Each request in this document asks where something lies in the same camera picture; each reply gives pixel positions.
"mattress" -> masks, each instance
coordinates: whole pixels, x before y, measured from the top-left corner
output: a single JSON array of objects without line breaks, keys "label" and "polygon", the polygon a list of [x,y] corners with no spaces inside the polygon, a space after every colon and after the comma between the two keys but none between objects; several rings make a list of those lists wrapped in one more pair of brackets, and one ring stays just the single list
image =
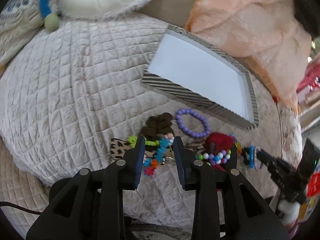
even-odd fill
[{"label": "mattress", "polygon": [[[166,27],[141,14],[101,22],[63,18],[56,32],[41,30],[18,53],[0,79],[0,134],[10,150],[2,147],[0,198],[42,210],[48,203],[47,186],[84,167],[108,166],[111,138],[136,135],[151,115],[197,109],[141,83]],[[212,131],[235,133],[243,146],[257,145],[298,162],[302,140],[297,118],[284,106],[279,110],[263,85],[250,77],[258,128],[242,130],[197,110]],[[287,128],[279,113],[289,122]],[[185,123],[201,129],[192,118]],[[175,122],[172,128],[185,143],[191,140]],[[249,170],[240,160],[238,168],[263,197],[276,192],[266,168]],[[136,191],[124,192],[124,212],[147,223],[190,228],[194,200],[194,192],[182,190],[176,167],[166,164],[154,176],[142,176]],[[4,211],[23,236],[36,218]]]}]

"beige quilted blanket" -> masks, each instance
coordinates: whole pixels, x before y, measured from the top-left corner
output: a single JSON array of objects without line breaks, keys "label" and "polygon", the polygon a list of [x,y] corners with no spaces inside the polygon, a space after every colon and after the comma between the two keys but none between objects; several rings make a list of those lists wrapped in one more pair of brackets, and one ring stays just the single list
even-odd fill
[{"label": "beige quilted blanket", "polygon": [[[104,22],[65,18],[58,31],[40,31],[0,79],[0,132],[19,167],[49,185],[83,167],[102,169],[109,164],[112,137],[137,134],[151,115],[194,108],[140,82],[165,28],[159,20],[136,14]],[[242,130],[202,114],[213,131],[235,133],[244,146],[254,144],[281,156],[283,129],[277,107],[268,91],[251,78],[258,128]],[[201,127],[191,118],[186,125]],[[176,124],[173,129],[184,142],[189,140]],[[299,140],[299,126],[292,129],[293,140]],[[300,154],[290,151],[289,155]],[[0,154],[0,200],[43,209],[48,202],[46,188],[30,173],[19,171],[7,149],[3,147]],[[261,195],[274,194],[276,185],[266,169],[251,171],[241,163],[238,167]],[[124,192],[124,212],[148,223],[191,227],[195,195],[182,190],[177,176],[172,165],[157,169],[154,177],[142,176],[136,191]],[[28,195],[29,202],[24,200]],[[5,212],[25,236],[35,216]]]}]

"silver rivet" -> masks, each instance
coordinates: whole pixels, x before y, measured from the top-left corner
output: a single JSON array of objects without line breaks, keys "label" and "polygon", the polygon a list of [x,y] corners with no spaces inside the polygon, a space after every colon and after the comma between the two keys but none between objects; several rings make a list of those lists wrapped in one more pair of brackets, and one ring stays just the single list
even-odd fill
[{"label": "silver rivet", "polygon": [[117,165],[118,165],[118,166],[123,166],[123,165],[125,165],[125,160],[118,160],[118,161],[117,161]]},{"label": "silver rivet", "polygon": [[195,161],[193,162],[193,164],[194,164],[195,166],[202,166],[202,165],[203,165],[203,161],[201,161],[201,160],[195,160]]},{"label": "silver rivet", "polygon": [[231,173],[232,175],[238,176],[238,175],[240,174],[240,171],[238,171],[237,169],[232,169],[232,170],[230,171],[230,173]]},{"label": "silver rivet", "polygon": [[87,175],[89,173],[89,170],[84,168],[84,169],[80,170],[79,173],[80,173],[81,176],[84,176],[84,175]]}]

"purple bead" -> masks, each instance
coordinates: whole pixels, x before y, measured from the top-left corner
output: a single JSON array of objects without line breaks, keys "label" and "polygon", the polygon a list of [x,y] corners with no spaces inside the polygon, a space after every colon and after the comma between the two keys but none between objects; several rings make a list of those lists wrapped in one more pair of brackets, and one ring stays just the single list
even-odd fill
[{"label": "purple bead", "polygon": [[213,159],[210,159],[209,162],[210,162],[211,166],[216,165],[216,162]]}]

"multicolored beaded bracelet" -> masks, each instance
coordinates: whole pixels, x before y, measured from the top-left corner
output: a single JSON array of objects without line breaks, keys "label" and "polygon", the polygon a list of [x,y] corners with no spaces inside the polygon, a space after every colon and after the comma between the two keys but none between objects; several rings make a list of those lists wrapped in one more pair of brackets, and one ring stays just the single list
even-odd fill
[{"label": "multicolored beaded bracelet", "polygon": [[[185,127],[183,122],[182,122],[182,120],[181,120],[181,115],[183,115],[183,114],[190,114],[194,118],[196,118],[199,121],[201,121],[203,126],[204,126],[204,132],[201,132],[201,133],[193,132],[190,129],[188,129],[187,127]],[[193,137],[193,138],[202,138],[202,137],[205,137],[205,136],[210,134],[210,126],[209,126],[207,120],[203,116],[199,115],[198,113],[196,113],[192,109],[180,109],[180,110],[178,110],[175,118],[177,120],[177,124],[179,126],[179,129],[182,130],[187,135]]]}]

